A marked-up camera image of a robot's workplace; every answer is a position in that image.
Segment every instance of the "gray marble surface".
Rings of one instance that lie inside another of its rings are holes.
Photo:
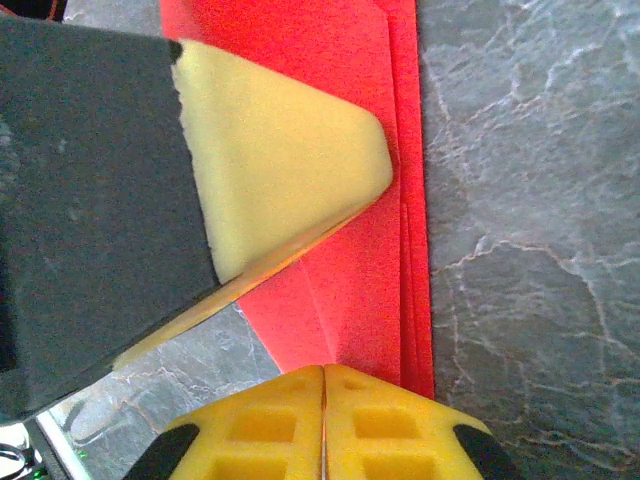
[[[439,400],[640,478],[640,2],[420,4]]]

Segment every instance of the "red paper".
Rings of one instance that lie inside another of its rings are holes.
[[[168,37],[221,47],[380,119],[390,189],[239,304],[283,371],[338,362],[433,396],[415,3],[160,4]]]

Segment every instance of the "marble countertop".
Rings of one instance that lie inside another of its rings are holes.
[[[418,9],[438,399],[528,478],[639,478],[640,3]],[[155,0],[66,16],[160,33]],[[51,413],[111,480],[175,416],[277,373],[229,307]]]

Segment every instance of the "red foam sheet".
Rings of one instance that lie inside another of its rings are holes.
[[[341,97],[381,121],[390,189],[239,304],[279,367],[339,362],[432,396],[415,4],[161,0],[194,38]]]

